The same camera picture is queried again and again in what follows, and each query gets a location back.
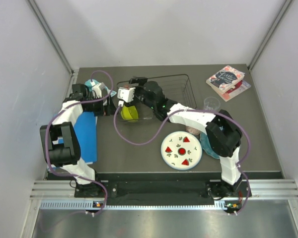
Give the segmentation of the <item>lime green bowl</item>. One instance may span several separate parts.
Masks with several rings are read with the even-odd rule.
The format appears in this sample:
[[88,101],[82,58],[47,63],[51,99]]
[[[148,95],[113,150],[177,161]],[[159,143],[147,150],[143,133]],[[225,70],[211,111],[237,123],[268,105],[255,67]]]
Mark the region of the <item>lime green bowl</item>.
[[135,106],[123,106],[121,110],[121,117],[123,120],[138,120],[139,114]]

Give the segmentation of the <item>black wire dish rack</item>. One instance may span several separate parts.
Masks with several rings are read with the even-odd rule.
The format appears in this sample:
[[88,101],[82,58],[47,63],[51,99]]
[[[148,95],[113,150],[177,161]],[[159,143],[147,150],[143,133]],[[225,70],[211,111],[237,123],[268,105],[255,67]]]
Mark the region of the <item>black wire dish rack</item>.
[[151,91],[151,107],[142,104],[138,99],[124,106],[135,106],[137,108],[138,120],[123,120],[121,111],[118,114],[118,120],[125,123],[143,122],[155,118],[153,102],[156,101],[157,108],[166,108],[166,101],[172,100],[182,105],[196,108],[196,100],[193,94],[190,78],[186,74],[165,75],[158,77],[132,77],[129,81],[121,81],[117,83],[117,87],[136,87],[145,85]]

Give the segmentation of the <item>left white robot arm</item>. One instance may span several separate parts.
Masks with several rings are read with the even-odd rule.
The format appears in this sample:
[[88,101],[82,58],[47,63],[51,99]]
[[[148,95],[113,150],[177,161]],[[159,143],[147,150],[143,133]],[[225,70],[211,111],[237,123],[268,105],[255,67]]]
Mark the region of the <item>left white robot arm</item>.
[[72,90],[49,124],[40,127],[44,159],[51,173],[73,177],[96,197],[102,193],[103,185],[85,161],[88,149],[81,147],[80,138],[91,139],[88,146],[96,147],[96,118],[109,115],[114,92],[96,80],[74,84]]

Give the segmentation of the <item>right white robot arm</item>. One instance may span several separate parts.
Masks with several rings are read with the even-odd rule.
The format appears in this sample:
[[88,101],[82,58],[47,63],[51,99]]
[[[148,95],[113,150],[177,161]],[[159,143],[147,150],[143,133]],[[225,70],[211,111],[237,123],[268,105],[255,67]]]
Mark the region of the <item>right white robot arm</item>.
[[242,178],[237,163],[242,131],[231,121],[227,111],[221,110],[220,115],[216,115],[186,107],[167,98],[158,83],[146,77],[133,77],[129,84],[134,87],[134,101],[151,108],[160,121],[166,119],[206,134],[211,149],[220,157],[223,193],[234,196],[239,192]]

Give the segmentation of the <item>blue folder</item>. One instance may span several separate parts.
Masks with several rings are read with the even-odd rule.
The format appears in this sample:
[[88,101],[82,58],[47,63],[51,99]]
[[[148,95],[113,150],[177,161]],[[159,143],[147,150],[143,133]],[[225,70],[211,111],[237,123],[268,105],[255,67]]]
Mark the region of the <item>blue folder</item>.
[[73,122],[57,118],[49,129],[48,152],[55,167],[97,161],[97,117],[83,112]]

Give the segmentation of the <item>teal cat-ear headphones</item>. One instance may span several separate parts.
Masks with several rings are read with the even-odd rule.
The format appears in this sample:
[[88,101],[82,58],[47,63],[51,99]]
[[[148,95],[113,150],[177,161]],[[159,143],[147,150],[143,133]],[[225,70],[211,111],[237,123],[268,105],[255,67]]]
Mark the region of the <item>teal cat-ear headphones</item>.
[[98,82],[95,79],[89,79],[84,84],[88,87],[89,91],[95,92],[96,96],[99,96],[100,98],[103,97],[103,95],[101,95],[103,89],[106,90],[105,95],[110,92],[110,89],[103,82]]

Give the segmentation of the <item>pink floral mug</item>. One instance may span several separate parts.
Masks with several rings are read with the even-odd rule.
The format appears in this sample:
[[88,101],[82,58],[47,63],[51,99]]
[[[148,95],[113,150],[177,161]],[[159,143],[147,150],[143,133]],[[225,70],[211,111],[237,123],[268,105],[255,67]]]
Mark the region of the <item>pink floral mug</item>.
[[187,126],[187,127],[186,127],[186,131],[187,131],[188,133],[194,135],[194,136],[197,136],[197,135],[199,135],[199,134],[201,133],[200,130],[195,129],[195,128],[190,127],[190,126]]

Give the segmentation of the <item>white watermelon plate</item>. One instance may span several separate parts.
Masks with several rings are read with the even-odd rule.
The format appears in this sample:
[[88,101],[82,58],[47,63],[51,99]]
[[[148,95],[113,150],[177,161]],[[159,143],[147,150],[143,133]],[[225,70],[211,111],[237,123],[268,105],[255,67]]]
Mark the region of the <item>white watermelon plate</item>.
[[160,152],[165,163],[179,171],[197,166],[203,154],[200,141],[185,131],[176,131],[164,138]]

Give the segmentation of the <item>clear plastic cup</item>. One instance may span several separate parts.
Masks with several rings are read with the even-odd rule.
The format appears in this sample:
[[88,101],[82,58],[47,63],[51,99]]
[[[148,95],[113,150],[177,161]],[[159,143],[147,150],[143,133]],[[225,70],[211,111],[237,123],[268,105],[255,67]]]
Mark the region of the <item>clear plastic cup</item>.
[[220,110],[221,103],[216,97],[207,97],[204,100],[203,110],[205,111],[215,111]]

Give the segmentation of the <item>teal scalloped plate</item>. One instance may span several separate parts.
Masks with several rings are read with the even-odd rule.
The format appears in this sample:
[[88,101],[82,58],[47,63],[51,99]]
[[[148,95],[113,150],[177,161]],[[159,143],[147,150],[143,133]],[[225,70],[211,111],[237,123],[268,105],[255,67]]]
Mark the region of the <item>teal scalloped plate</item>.
[[207,135],[203,132],[200,133],[200,143],[201,143],[201,147],[202,149],[211,157],[213,157],[214,159],[219,159],[219,155],[216,154],[213,149],[211,148],[209,139],[207,137]]

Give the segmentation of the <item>floral cover book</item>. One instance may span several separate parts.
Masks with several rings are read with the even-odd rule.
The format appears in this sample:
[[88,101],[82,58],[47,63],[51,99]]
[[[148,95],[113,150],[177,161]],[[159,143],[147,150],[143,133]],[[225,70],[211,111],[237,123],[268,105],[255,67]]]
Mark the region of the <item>floral cover book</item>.
[[208,78],[206,83],[217,93],[224,94],[229,90],[234,89],[236,86],[241,85],[244,77],[244,72],[227,65]]

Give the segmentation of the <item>lower pink book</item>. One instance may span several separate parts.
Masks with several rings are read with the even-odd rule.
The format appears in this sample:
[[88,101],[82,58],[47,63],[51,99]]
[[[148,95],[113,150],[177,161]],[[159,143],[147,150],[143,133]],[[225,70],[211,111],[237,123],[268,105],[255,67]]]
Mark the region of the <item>lower pink book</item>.
[[225,102],[227,102],[227,101],[233,99],[234,97],[238,96],[242,92],[246,91],[250,87],[251,87],[251,85],[248,82],[246,82],[245,80],[242,80],[239,83],[237,83],[233,88],[229,89],[227,92],[220,95],[220,97]]

